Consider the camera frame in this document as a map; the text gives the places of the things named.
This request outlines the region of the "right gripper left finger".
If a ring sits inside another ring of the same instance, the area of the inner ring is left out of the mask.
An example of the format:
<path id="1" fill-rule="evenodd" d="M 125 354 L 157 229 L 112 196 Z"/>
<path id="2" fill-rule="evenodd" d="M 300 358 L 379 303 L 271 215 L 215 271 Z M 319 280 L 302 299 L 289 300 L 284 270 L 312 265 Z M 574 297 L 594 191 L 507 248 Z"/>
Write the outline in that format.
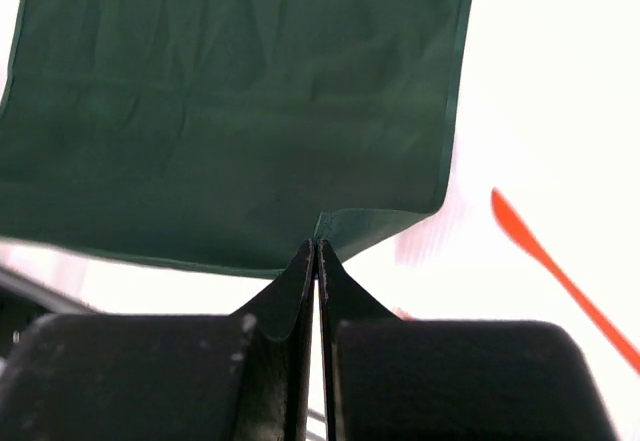
<path id="1" fill-rule="evenodd" d="M 47 314 L 1 376 L 5 440 L 302 440 L 314 244 L 226 316 Z"/>

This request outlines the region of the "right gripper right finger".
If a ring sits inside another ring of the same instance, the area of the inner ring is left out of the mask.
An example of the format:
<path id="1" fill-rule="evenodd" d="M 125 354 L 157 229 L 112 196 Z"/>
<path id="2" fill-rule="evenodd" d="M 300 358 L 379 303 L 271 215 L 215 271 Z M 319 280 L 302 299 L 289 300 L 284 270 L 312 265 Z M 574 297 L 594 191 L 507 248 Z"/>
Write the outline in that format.
<path id="1" fill-rule="evenodd" d="M 612 440 L 585 359 L 540 321 L 404 321 L 317 245 L 331 440 Z"/>

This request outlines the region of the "dark green cloth napkin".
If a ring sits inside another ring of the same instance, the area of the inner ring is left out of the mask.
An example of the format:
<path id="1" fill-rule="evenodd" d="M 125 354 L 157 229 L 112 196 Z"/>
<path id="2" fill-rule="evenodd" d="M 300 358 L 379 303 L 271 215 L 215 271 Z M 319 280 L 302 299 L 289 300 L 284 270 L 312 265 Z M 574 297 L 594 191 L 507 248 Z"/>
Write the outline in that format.
<path id="1" fill-rule="evenodd" d="M 271 278 L 435 214 L 471 0 L 20 0 L 4 237 Z"/>

